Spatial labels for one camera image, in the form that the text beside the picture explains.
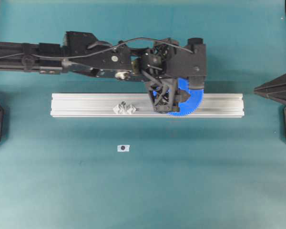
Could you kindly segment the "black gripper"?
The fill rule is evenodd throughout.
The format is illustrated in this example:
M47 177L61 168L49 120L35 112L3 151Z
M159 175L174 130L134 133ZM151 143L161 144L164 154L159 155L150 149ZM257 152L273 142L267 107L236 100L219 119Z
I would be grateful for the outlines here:
M156 79L154 77L148 79L146 89L155 112L162 114L179 112L178 103L184 103L191 97L187 91L178 89L176 79Z

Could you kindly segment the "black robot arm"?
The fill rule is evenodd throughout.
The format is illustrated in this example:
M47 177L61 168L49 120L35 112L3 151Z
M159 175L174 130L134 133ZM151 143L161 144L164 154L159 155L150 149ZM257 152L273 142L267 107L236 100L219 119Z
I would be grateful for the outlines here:
M172 39L153 40L152 47L133 48L128 41L113 45L92 33L68 31L63 44L0 42L0 71L61 74L74 72L89 77L143 82L153 109L179 112L190 93L178 78L166 72L176 54L190 54Z

